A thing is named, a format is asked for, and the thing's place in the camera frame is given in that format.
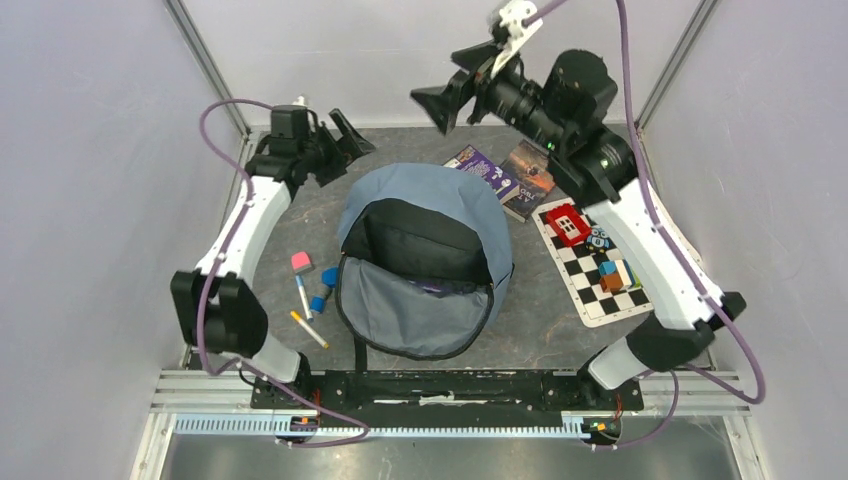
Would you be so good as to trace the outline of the dark orange paperback book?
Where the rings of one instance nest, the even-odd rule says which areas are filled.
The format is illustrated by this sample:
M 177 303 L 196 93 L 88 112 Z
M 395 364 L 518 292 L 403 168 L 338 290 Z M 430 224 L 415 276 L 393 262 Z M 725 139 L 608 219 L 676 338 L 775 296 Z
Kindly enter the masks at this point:
M 524 223 L 555 187 L 548 163 L 546 151 L 521 140 L 500 164 L 517 181 L 517 194 L 505 202 L 504 209 L 519 222 Z

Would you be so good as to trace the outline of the purple paperback book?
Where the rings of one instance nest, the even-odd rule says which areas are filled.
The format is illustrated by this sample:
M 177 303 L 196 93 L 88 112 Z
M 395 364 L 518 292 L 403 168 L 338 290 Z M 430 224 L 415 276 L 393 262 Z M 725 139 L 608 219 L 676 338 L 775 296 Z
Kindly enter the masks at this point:
M 443 166 L 461 170 L 485 180 L 495 192 L 501 205 L 505 205 L 507 201 L 520 193 L 517 179 L 472 145 L 467 145 Z

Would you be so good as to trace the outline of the blue fabric backpack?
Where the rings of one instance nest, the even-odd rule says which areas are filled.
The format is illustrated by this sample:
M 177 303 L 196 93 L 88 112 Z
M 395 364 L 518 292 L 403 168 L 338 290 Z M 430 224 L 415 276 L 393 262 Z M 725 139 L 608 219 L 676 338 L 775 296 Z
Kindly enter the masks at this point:
M 364 347 L 418 361 L 464 353 L 495 320 L 514 274 L 505 213 L 482 178 L 441 165 L 397 163 L 351 186 L 337 238 L 335 304 Z M 436 296 L 408 279 L 473 282 Z

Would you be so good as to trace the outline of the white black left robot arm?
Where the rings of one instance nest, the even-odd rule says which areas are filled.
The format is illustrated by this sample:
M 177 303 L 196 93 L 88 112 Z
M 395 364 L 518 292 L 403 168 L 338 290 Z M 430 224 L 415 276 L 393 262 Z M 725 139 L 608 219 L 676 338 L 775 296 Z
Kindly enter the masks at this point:
M 270 331 L 268 315 L 252 290 L 255 271 L 270 234 L 308 178 L 325 186 L 355 160 L 375 151 L 339 110 L 329 129 L 301 102 L 269 106 L 270 131 L 241 164 L 217 147 L 207 120 L 218 103 L 200 115 L 201 138 L 232 167 L 239 180 L 236 204 L 207 253 L 170 282 L 179 328 L 197 351 L 202 368 L 217 376 L 232 366 L 277 381 L 275 392 L 290 407 L 306 405 L 314 381 L 305 356 Z

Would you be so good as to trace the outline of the blue cover paperback book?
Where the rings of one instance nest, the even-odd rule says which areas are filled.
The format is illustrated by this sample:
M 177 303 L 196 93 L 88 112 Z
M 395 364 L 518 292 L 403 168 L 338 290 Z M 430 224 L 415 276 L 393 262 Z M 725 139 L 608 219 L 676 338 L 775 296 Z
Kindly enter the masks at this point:
M 408 279 L 408 282 L 427 293 L 439 297 L 446 295 L 466 295 L 478 289 L 478 286 L 473 282 L 422 278 Z

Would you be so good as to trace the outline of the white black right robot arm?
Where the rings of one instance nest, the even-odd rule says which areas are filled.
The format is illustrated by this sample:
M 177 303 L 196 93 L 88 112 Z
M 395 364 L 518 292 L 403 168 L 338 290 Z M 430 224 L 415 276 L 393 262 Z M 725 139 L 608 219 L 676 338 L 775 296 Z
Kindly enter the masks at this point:
M 652 312 L 580 370 L 580 400 L 602 408 L 625 381 L 698 357 L 746 301 L 712 282 L 668 229 L 639 175 L 635 151 L 604 124 L 618 89 L 603 59 L 567 50 L 537 83 L 524 76 L 519 58 L 498 68 L 498 53 L 493 42 L 456 51 L 457 71 L 447 84 L 417 88 L 410 96 L 441 133 L 449 133 L 461 109 L 471 105 L 470 123 L 494 115 L 544 148 L 555 184 L 610 236 L 638 276 Z

